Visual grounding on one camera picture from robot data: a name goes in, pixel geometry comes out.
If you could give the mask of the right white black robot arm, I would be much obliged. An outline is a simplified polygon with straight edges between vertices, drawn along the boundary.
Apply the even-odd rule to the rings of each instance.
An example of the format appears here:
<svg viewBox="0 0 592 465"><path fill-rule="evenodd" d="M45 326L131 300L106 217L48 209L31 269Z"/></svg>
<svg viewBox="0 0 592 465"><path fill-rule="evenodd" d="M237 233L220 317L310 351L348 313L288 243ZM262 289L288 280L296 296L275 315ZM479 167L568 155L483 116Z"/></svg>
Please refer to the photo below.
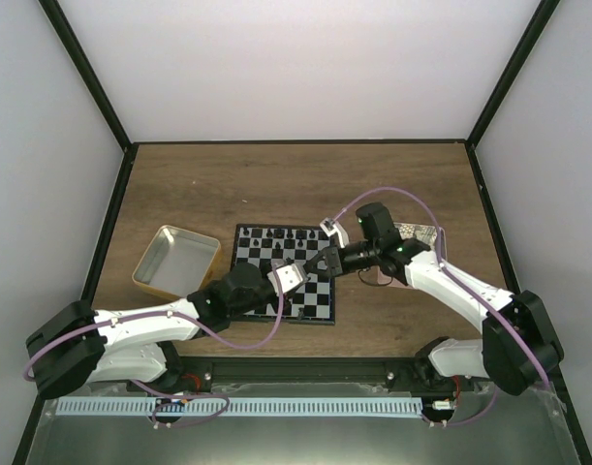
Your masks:
<svg viewBox="0 0 592 465"><path fill-rule="evenodd" d="M360 207L357 218L360 242L350 241L338 221L321 222L331 243L306 262L307 272L333 279L376 267L442 302L481 335L432 343L416 366L423 388L436 390L451 376L465 376L488 379L507 394L520 395L537 382L546 383L564 350L536 294L514 294L460 270L435 247L401 232L379 202Z"/></svg>

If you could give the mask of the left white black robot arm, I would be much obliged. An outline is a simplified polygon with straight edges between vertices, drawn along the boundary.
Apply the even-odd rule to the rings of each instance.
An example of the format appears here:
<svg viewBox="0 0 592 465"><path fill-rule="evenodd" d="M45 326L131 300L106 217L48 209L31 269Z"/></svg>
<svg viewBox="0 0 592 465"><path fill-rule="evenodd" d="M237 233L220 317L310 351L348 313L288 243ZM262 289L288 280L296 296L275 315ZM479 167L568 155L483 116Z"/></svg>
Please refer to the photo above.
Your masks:
<svg viewBox="0 0 592 465"><path fill-rule="evenodd" d="M282 311L292 283L286 267L240 263L203 289L162 305L95 310L77 300L27 338L22 376L44 399L105 381L174 390L184 369L172 342L217 338L233 319L268 304Z"/></svg>

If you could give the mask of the black and silver chessboard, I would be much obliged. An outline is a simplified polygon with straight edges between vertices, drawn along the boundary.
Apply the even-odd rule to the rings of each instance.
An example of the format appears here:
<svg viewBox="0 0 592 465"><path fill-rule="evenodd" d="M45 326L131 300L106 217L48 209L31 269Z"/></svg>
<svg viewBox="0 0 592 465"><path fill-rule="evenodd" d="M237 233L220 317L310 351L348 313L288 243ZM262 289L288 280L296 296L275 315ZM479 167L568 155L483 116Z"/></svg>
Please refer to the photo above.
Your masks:
<svg viewBox="0 0 592 465"><path fill-rule="evenodd" d="M244 228L250 228L250 245L240 246L240 239ZM272 230L272 238L265 238L265 231ZM294 231L294 238L287 238L287 230ZM296 232L305 230L306 237L297 239ZM311 230L317 232L316 239L310 239ZM303 248L298 248L299 240L304 242ZM282 244L281 250L276 250L275 244ZM305 264L325 247L329 246L330 240L319 226L297 226L297 225L262 225L243 224L235 226L234 246L232 251L231 265L250 263L259 268L270 265L272 260L283 260L287 262ZM297 318L298 310L302 308L305 313L303 320ZM283 319L290 323L332 325L335 321L335 286L334 281L326 277L310 275L309 281L297 290L289 301L285 303Z"/></svg>

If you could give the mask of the pink tin box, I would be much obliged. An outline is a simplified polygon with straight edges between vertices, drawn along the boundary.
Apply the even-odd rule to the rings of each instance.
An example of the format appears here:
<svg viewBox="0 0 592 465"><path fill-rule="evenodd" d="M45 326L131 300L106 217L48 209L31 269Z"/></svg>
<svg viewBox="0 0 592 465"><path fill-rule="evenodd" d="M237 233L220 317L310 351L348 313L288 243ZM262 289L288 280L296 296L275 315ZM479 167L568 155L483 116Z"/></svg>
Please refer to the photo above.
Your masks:
<svg viewBox="0 0 592 465"><path fill-rule="evenodd" d="M447 241L446 233L444 229L441 229L441 239L438 239L437 229L432 225L414 224L414 223L400 223L395 222L394 225L398 228L400 235L403 239L415 238L425 244L427 244L434 252L437 251L438 243L441 244L441 257L447 258ZM397 279L390 279L387 275L384 275L381 269L377 271L377 278L374 281L374 285L381 287L391 287L397 289L407 289L408 286L404 285Z"/></svg>

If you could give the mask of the yellow tin box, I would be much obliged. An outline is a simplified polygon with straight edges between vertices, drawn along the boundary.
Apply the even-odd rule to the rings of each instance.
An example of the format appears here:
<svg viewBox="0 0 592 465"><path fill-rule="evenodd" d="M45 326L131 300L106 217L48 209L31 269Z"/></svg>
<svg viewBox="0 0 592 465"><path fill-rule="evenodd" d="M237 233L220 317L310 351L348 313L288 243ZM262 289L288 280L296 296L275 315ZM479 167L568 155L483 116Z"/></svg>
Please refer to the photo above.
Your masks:
<svg viewBox="0 0 592 465"><path fill-rule="evenodd" d="M164 225L144 251L132 281L147 294L175 300L207 285L221 257L217 238Z"/></svg>

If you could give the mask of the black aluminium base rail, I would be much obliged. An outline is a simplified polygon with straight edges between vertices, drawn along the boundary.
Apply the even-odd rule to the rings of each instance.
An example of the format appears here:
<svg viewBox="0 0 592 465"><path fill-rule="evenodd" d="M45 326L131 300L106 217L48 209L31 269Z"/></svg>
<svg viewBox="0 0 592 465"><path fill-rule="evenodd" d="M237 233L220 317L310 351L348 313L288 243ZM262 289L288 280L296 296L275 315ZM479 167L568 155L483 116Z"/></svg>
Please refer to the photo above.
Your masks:
<svg viewBox="0 0 592 465"><path fill-rule="evenodd" d="M455 381L469 387L478 377L441 376L423 357L417 358L182 358L155 381L146 384L173 393L190 385L209 391L214 384L364 383L390 390L442 392Z"/></svg>

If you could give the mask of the black frame post left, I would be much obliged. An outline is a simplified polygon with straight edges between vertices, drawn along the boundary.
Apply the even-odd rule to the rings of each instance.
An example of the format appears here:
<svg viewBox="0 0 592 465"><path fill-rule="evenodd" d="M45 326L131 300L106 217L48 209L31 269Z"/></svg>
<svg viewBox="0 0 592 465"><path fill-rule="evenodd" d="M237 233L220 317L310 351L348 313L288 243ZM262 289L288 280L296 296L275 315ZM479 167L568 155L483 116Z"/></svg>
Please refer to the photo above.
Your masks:
<svg viewBox="0 0 592 465"><path fill-rule="evenodd" d="M99 112L102 114L117 144L124 152L127 152L132 146L130 138L60 3L56 0L39 0L38 3L56 36L72 60L81 80Z"/></svg>

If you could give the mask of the black frame post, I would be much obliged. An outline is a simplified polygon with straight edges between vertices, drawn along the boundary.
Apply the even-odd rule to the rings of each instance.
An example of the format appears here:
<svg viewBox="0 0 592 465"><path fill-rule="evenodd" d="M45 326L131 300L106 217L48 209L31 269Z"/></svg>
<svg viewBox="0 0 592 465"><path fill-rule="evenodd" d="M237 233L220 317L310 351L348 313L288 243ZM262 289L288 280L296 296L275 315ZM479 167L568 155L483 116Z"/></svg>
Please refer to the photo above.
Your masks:
<svg viewBox="0 0 592 465"><path fill-rule="evenodd" d="M559 4L560 0L542 0L537 5L467 138L469 147L476 148L483 139Z"/></svg>
<svg viewBox="0 0 592 465"><path fill-rule="evenodd" d="M127 152L132 146L130 138L60 3L56 0L39 0L38 3L56 36L72 60L81 80L99 112L102 114L117 144L124 152Z"/></svg>

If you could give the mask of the black frame post right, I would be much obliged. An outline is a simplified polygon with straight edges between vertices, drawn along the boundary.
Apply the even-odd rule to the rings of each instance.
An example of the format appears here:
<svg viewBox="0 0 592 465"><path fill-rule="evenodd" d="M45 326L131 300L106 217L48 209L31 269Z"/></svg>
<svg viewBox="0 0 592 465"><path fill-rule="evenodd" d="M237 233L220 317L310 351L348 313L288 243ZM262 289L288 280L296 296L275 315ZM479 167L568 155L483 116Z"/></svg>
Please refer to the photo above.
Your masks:
<svg viewBox="0 0 592 465"><path fill-rule="evenodd" d="M559 4L560 0L542 0L537 5L467 138L469 147L476 148L483 139Z"/></svg>

